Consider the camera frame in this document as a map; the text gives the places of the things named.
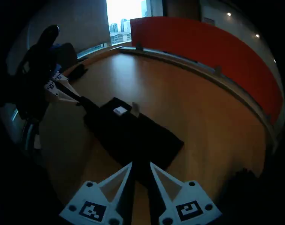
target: black fabric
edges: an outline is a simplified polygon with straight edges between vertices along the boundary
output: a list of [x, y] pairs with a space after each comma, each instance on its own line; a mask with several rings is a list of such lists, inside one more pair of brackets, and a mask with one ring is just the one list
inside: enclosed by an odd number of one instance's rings
[[[122, 116], [113, 112], [119, 106], [128, 110]], [[166, 170], [184, 143], [145, 115], [135, 117], [130, 113], [131, 108], [113, 98], [98, 112], [88, 113], [85, 122], [117, 162], [122, 166], [133, 162], [136, 179], [147, 187], [149, 162]]]

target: red panel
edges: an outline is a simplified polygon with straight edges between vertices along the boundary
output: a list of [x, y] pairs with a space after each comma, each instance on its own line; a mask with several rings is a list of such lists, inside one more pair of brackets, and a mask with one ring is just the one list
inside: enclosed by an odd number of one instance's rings
[[147, 17], [131, 20], [132, 45], [167, 51], [196, 60], [239, 84], [271, 115], [274, 124], [282, 107], [281, 91], [263, 60], [230, 33], [195, 20]]

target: white wall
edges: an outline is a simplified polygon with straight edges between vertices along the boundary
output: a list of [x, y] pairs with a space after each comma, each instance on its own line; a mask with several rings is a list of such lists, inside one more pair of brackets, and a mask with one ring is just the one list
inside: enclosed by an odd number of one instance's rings
[[[220, 1], [200, 0], [200, 4], [202, 22], [204, 22], [205, 17], [214, 20], [216, 27], [231, 33], [251, 47], [272, 72], [284, 98], [283, 86], [277, 64], [274, 62], [274, 57], [266, 44], [264, 37], [262, 37], [262, 35], [260, 38], [255, 36], [259, 33], [256, 27], [237, 10]], [[274, 126], [277, 133], [281, 130], [284, 120], [285, 103], [283, 104], [278, 121]]]

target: wooden surface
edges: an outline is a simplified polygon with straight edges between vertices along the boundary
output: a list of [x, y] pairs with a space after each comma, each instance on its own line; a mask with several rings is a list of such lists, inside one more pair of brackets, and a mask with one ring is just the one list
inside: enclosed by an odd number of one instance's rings
[[[168, 168], [181, 181], [197, 180], [215, 200], [243, 167], [260, 175], [265, 154], [261, 123], [215, 84], [176, 66], [132, 55], [99, 60], [73, 87], [101, 106], [117, 97], [185, 142]], [[84, 126], [82, 107], [54, 103], [40, 125], [43, 157], [66, 204], [86, 180], [100, 182], [118, 165]], [[133, 224], [149, 224], [147, 190], [136, 183]]]

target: white tag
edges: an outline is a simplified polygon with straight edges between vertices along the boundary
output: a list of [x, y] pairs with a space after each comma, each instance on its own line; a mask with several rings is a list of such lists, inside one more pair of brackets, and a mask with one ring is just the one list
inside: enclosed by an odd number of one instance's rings
[[127, 112], [127, 110], [120, 106], [120, 107], [114, 109], [113, 112], [115, 112], [118, 116], [121, 116], [122, 114]]

